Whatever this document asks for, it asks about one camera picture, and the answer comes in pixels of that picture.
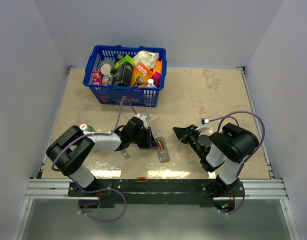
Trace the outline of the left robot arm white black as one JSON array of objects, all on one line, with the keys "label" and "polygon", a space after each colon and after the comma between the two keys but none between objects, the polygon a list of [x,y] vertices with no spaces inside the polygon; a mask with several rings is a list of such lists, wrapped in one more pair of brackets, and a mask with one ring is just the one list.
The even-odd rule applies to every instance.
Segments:
[{"label": "left robot arm white black", "polygon": [[153,132],[146,116],[134,116],[112,132],[86,131],[73,125],[46,150],[52,167],[79,185],[85,196],[92,196],[100,186],[96,177],[83,165],[90,152],[127,149],[131,144],[139,149],[156,149]]}]

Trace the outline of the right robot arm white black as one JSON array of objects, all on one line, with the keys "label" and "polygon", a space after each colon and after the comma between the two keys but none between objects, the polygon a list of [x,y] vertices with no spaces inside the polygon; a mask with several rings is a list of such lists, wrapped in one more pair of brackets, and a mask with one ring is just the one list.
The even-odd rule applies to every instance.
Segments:
[{"label": "right robot arm white black", "polygon": [[243,161],[260,146],[256,135],[232,123],[212,135],[201,134],[202,128],[193,124],[172,129],[181,143],[190,145],[205,171],[211,173],[221,168],[208,191],[223,197],[234,191]]}]

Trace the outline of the white grey remote control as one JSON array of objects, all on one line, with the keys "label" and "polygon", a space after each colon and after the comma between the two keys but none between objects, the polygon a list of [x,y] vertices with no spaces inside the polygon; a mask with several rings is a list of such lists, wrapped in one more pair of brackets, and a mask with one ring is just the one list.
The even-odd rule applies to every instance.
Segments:
[{"label": "white grey remote control", "polygon": [[[166,143],[165,143],[165,139],[164,139],[163,137],[156,137],[156,138],[155,138],[155,141],[156,141],[157,144],[158,144],[157,154],[158,154],[159,161],[160,161],[161,163],[169,162],[169,161],[170,161],[170,155],[169,155],[169,152],[168,152],[167,145],[166,145]],[[162,141],[163,146],[164,146],[164,150],[161,150],[161,149],[160,149],[160,147],[159,147],[159,141]]]}]

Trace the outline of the grey battery cover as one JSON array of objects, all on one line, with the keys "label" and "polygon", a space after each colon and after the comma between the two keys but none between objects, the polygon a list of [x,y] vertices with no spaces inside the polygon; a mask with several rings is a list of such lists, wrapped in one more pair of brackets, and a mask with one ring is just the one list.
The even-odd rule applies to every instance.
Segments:
[{"label": "grey battery cover", "polygon": [[124,157],[125,159],[130,158],[130,155],[128,154],[128,152],[127,152],[125,149],[124,149],[124,150],[121,150],[120,152],[121,152],[121,154],[123,155],[123,157]]}]

